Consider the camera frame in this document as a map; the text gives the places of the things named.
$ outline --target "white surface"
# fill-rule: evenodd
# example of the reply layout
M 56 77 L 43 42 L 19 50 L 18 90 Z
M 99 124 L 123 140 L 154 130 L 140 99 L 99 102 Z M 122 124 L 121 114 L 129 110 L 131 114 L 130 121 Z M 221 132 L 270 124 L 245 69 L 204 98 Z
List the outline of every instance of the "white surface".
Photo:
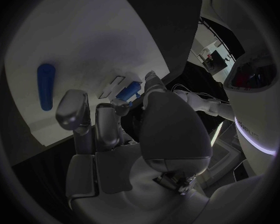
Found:
M 37 67 L 56 68 L 53 109 L 41 109 Z M 5 70 L 15 104 L 43 145 L 72 134 L 55 119 L 68 89 L 88 92 L 92 123 L 98 103 L 96 89 L 114 68 L 134 72 L 142 81 L 154 70 L 163 78 L 166 63 L 145 25 L 126 0 L 44 0 L 15 35 L 5 57 Z

